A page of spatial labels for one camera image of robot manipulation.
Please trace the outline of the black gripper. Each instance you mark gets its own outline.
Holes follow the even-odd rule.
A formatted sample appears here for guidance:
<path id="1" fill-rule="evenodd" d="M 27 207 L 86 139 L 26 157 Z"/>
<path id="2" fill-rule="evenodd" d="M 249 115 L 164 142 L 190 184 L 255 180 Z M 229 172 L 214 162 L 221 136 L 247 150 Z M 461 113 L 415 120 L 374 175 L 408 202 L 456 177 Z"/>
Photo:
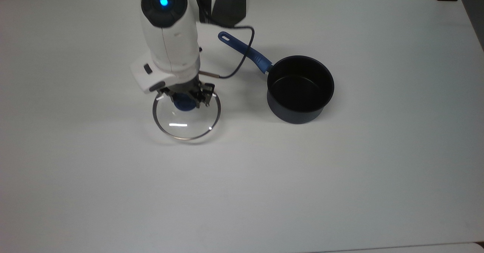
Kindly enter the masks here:
<path id="1" fill-rule="evenodd" d="M 199 77 L 194 77 L 190 81 L 187 81 L 183 84 L 175 84 L 169 87 L 159 88 L 156 90 L 157 94 L 155 101 L 171 101 L 171 96 L 174 96 L 175 94 L 196 93 L 196 107 L 200 108 L 201 105 L 209 107 L 214 91 L 214 84 L 201 83 Z"/>

